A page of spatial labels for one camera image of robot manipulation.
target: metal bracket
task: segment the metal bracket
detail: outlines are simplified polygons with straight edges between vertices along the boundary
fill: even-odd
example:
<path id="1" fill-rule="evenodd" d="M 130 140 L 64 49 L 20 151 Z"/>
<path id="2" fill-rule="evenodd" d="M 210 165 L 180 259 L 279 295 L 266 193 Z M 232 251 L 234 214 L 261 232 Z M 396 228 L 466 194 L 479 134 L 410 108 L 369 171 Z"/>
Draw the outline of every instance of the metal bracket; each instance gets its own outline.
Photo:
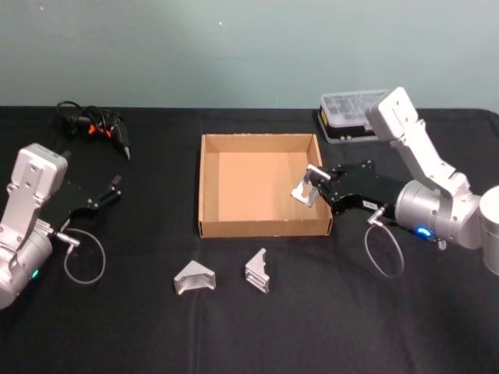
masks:
<path id="1" fill-rule="evenodd" d="M 312 187 L 307 196 L 303 195 L 307 185 L 312 185 L 312 183 L 310 182 L 310 175 L 312 173 L 320 175 L 322 178 L 325 178 L 327 181 L 331 180 L 331 176 L 328 173 L 323 172 L 322 170 L 313 166 L 312 164 L 309 164 L 306 167 L 305 175 L 303 176 L 299 184 L 291 191 L 291 196 L 293 196 L 295 199 L 297 199 L 298 201 L 304 203 L 309 207 L 312 207 L 317 201 L 317 198 L 320 196 L 317 187 Z"/>
<path id="2" fill-rule="evenodd" d="M 265 274 L 265 257 L 267 250 L 262 248 L 258 253 L 246 264 L 244 274 L 246 280 L 253 286 L 258 288 L 265 294 L 269 292 L 269 283 L 271 278 Z"/>
<path id="3" fill-rule="evenodd" d="M 173 281 L 177 295 L 181 295 L 184 291 L 196 290 L 197 288 L 210 288 L 214 290 L 217 287 L 215 272 L 196 261 L 188 263 Z"/>

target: black power cord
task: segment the black power cord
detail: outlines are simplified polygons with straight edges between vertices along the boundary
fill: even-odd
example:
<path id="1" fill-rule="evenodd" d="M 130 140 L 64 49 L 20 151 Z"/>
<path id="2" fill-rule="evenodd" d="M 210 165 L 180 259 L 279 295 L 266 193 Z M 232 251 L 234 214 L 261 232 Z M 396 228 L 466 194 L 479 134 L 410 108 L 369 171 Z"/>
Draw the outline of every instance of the black power cord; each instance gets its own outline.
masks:
<path id="1" fill-rule="evenodd" d="M 61 101 L 55 107 L 58 121 L 67 136 L 103 137 L 130 161 L 130 142 L 123 117 L 93 105 L 81 107 L 74 101 Z"/>

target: open cardboard box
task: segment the open cardboard box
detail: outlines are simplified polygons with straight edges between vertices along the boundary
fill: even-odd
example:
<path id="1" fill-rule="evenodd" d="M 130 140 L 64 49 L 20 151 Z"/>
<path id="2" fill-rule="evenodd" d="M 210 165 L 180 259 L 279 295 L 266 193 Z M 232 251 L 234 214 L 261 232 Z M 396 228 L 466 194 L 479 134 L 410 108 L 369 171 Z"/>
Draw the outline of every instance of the open cardboard box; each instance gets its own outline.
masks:
<path id="1" fill-rule="evenodd" d="M 203 135 L 200 236 L 329 235 L 330 207 L 291 196 L 308 164 L 322 165 L 314 134 Z"/>

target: black tablecloth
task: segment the black tablecloth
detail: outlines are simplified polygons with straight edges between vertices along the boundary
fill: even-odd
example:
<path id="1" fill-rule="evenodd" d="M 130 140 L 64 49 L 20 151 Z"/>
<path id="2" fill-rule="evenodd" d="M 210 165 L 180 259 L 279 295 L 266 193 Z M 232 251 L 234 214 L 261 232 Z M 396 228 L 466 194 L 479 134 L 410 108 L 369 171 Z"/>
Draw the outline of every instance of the black tablecloth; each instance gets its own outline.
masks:
<path id="1" fill-rule="evenodd" d="M 2 374 L 499 372 L 499 277 L 480 251 L 449 245 L 441 252 L 396 231 L 406 269 L 388 280 L 366 256 L 368 214 L 360 211 L 337 218 L 328 238 L 199 238 L 201 134 L 318 132 L 312 111 L 122 110 L 129 164 L 107 143 L 58 138 L 52 113 L 0 109 L 0 186 L 17 150 L 38 142 L 71 150 L 67 178 L 90 191 L 121 174 L 123 197 L 104 217 L 84 222 L 108 255 L 98 285 L 71 283 L 64 248 L 55 246 L 41 275 L 0 312 Z M 499 184 L 499 117 L 420 114 L 442 158 L 468 175 L 474 193 Z M 326 166 L 370 157 L 380 174 L 410 179 L 387 144 L 331 146 L 319 138 Z M 0 194 L 0 206 L 6 199 Z M 243 276 L 261 247 L 268 295 Z M 215 291 L 175 293 L 172 279 L 191 259 L 216 272 Z"/>

